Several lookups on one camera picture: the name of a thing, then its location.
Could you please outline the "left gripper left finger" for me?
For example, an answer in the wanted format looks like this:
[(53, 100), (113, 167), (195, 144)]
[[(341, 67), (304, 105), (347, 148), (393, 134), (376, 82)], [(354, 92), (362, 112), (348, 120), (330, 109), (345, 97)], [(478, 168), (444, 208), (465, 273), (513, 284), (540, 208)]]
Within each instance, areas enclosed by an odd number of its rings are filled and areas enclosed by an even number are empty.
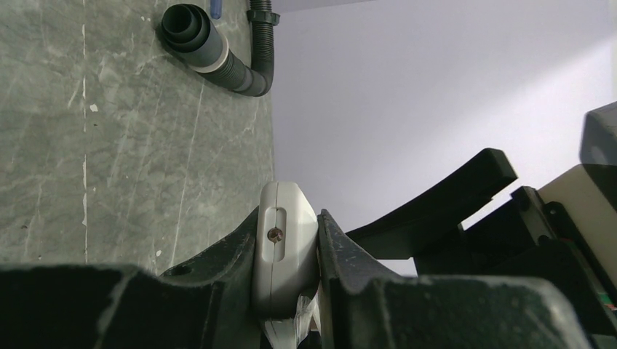
[(3, 348), (258, 348), (257, 212), (155, 275), (123, 264), (1, 266)]

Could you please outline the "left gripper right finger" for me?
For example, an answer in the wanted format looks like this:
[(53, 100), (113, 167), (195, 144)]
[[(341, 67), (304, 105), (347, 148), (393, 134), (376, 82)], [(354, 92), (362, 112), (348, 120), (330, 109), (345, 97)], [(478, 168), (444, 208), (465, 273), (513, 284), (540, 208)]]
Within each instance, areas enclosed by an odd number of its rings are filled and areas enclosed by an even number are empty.
[(323, 348), (590, 348), (573, 306), (539, 278), (403, 277), (318, 216)]

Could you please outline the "white remote control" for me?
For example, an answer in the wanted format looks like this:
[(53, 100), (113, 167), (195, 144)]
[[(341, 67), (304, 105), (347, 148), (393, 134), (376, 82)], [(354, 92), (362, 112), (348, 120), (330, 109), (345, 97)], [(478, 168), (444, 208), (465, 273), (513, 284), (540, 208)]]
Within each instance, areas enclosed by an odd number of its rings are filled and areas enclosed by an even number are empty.
[(298, 348), (317, 313), (318, 222), (294, 182), (267, 183), (260, 195), (252, 267), (252, 309), (273, 348)]

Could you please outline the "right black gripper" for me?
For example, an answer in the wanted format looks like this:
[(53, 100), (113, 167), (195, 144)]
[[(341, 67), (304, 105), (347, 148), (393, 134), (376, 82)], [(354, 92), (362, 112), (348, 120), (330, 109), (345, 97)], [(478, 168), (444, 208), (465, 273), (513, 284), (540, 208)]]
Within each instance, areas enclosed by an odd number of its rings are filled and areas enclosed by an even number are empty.
[(485, 148), (421, 195), (347, 236), (377, 260), (414, 257), (421, 275), (542, 278), (567, 297), (589, 334), (614, 337), (616, 287), (563, 204), (522, 186), (470, 228), (458, 227), (516, 179), (506, 154)]

